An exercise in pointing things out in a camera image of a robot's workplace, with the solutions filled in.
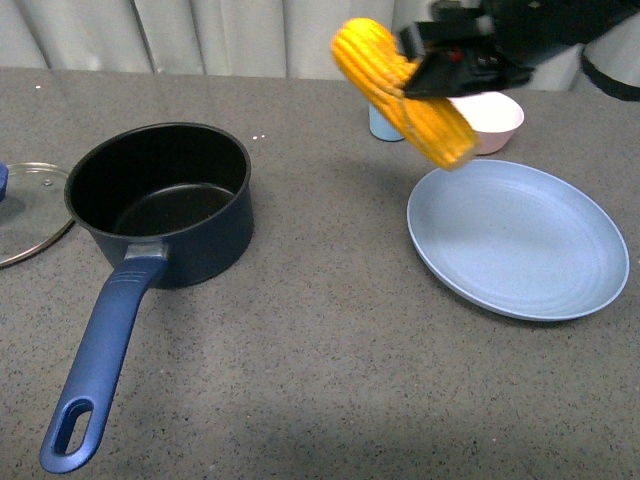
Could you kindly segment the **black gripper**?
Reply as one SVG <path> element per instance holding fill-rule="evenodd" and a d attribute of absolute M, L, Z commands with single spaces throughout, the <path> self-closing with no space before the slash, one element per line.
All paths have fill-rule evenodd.
<path fill-rule="evenodd" d="M 520 87 L 543 62 L 638 13 L 636 1 L 437 1 L 432 21 L 398 33 L 401 54 L 418 63 L 402 89 L 430 99 Z"/>

